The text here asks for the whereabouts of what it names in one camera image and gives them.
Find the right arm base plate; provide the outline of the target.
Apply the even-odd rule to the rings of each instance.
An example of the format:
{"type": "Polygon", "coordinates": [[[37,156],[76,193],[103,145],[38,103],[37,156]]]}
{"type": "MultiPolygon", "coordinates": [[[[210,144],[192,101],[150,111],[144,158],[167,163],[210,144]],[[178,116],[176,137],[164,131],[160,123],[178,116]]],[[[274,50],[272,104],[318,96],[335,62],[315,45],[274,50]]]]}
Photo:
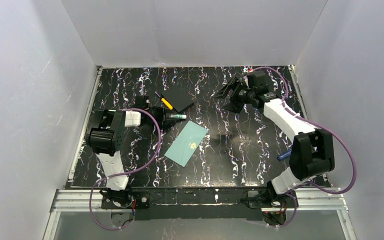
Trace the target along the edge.
{"type": "Polygon", "coordinates": [[[251,209],[275,208],[279,210],[280,207],[293,208],[295,206],[294,197],[296,197],[296,193],[293,191],[290,195],[277,195],[263,188],[248,191],[246,196],[241,199],[241,202],[251,209]]]}

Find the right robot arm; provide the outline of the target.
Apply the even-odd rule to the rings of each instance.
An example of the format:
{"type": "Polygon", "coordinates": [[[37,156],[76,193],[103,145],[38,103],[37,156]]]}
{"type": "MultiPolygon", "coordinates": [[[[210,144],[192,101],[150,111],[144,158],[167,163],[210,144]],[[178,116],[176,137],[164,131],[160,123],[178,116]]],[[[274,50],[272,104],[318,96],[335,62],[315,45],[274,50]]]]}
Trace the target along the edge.
{"type": "Polygon", "coordinates": [[[213,99],[229,98],[222,109],[240,113],[244,105],[252,105],[274,122],[291,140],[289,166],[267,183],[270,197],[284,195],[295,187],[335,168],[333,136],[301,120],[274,90],[269,75],[251,71],[244,76],[233,76],[215,92],[213,99]]]}

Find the green white glue stick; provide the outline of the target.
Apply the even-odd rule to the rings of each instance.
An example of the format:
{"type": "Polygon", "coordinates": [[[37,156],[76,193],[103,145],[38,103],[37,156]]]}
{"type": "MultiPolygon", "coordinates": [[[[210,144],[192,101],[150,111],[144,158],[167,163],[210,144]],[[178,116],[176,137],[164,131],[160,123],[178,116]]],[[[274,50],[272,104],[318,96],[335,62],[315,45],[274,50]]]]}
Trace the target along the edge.
{"type": "Polygon", "coordinates": [[[168,118],[176,120],[185,120],[187,116],[185,114],[169,114],[168,118]]]}

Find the light green envelope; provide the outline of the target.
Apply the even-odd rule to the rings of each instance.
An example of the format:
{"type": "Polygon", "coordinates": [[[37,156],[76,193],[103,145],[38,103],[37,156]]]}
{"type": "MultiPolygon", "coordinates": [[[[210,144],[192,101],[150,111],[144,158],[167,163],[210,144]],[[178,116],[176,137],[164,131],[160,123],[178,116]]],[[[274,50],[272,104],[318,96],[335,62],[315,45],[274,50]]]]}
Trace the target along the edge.
{"type": "Polygon", "coordinates": [[[185,167],[207,133],[208,129],[188,121],[164,156],[185,167]]]}

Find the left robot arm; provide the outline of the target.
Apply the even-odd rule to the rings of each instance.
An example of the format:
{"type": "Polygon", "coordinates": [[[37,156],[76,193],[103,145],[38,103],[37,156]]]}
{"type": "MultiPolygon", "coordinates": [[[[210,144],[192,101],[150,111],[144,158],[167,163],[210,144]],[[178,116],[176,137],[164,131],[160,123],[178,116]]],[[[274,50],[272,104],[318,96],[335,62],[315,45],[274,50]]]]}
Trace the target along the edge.
{"type": "Polygon", "coordinates": [[[135,97],[130,110],[97,109],[92,115],[85,134],[85,142],[98,157],[106,175],[106,188],[113,191],[126,189],[129,177],[121,160],[125,130],[157,123],[163,129],[177,121],[185,120],[185,114],[152,106],[147,95],[135,97]]]}

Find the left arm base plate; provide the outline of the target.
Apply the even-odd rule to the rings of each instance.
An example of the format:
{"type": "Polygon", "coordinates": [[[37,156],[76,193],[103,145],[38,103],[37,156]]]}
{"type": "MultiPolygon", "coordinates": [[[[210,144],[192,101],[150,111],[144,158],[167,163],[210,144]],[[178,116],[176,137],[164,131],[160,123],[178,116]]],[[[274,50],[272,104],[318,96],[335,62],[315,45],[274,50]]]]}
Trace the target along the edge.
{"type": "Polygon", "coordinates": [[[142,210],[150,207],[151,196],[146,191],[101,189],[102,209],[142,210]]]}

